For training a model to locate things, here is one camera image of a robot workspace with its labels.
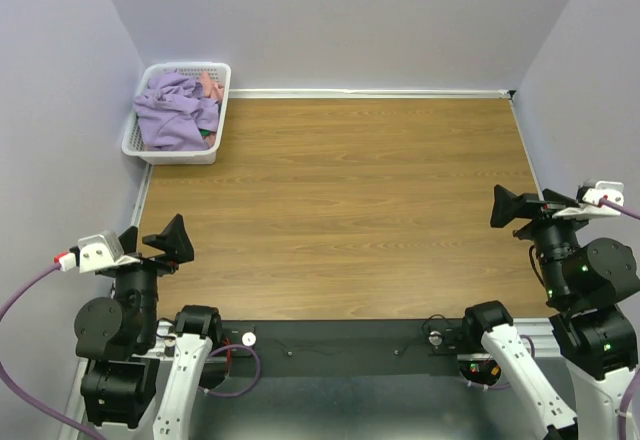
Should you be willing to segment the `purple t shirt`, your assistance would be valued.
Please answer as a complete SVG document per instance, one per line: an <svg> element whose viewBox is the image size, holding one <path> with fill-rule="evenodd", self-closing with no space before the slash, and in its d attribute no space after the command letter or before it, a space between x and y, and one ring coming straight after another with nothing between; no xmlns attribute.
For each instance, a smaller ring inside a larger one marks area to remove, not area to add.
<svg viewBox="0 0 640 440"><path fill-rule="evenodd" d="M196 125L202 97L199 77L190 77L177 70L157 74L135 98L134 111L142 141L148 150L210 149Z"/></svg>

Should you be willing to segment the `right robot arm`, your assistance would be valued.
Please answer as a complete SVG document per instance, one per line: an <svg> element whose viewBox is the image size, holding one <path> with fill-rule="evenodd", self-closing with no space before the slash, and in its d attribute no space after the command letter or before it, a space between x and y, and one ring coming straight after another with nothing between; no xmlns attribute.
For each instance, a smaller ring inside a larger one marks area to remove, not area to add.
<svg viewBox="0 0 640 440"><path fill-rule="evenodd" d="M493 228L515 219L514 231L530 242L549 322L570 373L576 405L569 407L522 344L506 307L491 301L466 309L462 344L497 363L530 416L539 439L636 439L633 400L639 392L636 330L619 304L639 291L632 249L609 237L580 244L577 233L595 219L625 213L624 186L599 180L574 198L546 189L515 194L494 188Z"/></svg>

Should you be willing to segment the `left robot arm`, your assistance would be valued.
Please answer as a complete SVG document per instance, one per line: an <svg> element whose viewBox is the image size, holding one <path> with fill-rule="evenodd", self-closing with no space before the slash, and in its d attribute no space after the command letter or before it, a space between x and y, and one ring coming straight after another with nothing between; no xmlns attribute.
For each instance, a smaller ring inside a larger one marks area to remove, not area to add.
<svg viewBox="0 0 640 440"><path fill-rule="evenodd" d="M183 216L145 237L135 226L88 236L72 252L80 273L114 281L112 296L88 301L74 321L76 354L88 362L80 387L88 422L101 439L188 438L206 359L225 335L217 308L183 307L167 383L157 391L160 361L147 354L158 339L158 279L195 258Z"/></svg>

